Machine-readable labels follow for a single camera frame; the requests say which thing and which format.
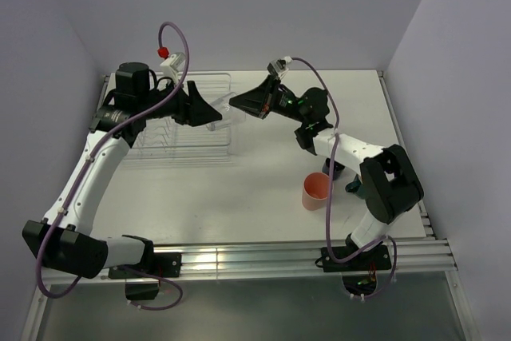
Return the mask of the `large clear faceted glass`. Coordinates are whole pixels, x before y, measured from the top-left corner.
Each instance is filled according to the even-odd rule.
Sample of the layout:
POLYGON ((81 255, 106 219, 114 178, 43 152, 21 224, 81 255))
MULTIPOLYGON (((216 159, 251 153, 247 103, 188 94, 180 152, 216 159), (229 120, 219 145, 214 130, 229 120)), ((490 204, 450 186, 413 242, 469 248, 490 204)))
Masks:
POLYGON ((235 96, 235 92, 230 92, 222 97, 218 97, 210 103, 210 105, 221 114, 222 118, 219 121, 206 124, 207 130, 218 131, 231 128, 234 125, 239 125, 246 121, 246 113, 229 104, 230 100, 235 96))

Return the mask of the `pink plastic cup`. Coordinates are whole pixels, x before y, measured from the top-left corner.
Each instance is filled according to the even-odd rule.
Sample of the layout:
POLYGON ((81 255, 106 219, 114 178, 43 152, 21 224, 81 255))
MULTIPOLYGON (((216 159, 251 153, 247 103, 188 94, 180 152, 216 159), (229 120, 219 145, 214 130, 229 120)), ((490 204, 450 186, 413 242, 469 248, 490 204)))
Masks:
POLYGON ((303 181, 302 205, 308 211, 324 208, 329 191, 329 177, 322 172, 313 172, 303 181))

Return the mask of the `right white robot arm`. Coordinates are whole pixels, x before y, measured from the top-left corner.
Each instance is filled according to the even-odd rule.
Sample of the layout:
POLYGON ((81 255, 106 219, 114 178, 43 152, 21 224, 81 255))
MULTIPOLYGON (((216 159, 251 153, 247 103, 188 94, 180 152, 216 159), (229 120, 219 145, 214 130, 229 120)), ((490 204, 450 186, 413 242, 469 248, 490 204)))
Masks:
POLYGON ((297 97, 277 76, 230 99, 230 106, 264 119, 269 113, 298 121, 295 138, 301 149, 341 164, 355 172, 362 182, 367 211, 347 237, 346 256, 338 258, 327 246, 330 259, 361 269, 372 261, 373 248, 388 239, 392 224, 410 211, 424 190, 406 150, 400 145, 382 147, 339 132, 328 122, 335 103, 326 88, 310 88, 297 97))

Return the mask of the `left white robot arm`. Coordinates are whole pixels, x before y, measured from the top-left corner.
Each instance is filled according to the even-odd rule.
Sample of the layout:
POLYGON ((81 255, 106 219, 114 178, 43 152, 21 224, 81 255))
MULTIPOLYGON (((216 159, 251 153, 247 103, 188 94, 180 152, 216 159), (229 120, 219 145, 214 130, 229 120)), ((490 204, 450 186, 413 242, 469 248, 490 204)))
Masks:
POLYGON ((101 199, 147 121, 170 117, 180 125, 196 127, 222 118, 202 98, 194 81, 167 77, 161 88, 146 64, 123 63, 114 80, 114 88, 93 116, 72 176, 44 217, 28 221, 22 230, 38 269, 88 279, 121 265, 136 276, 152 273, 156 266, 152 241, 130 235, 108 240, 91 236, 101 199))

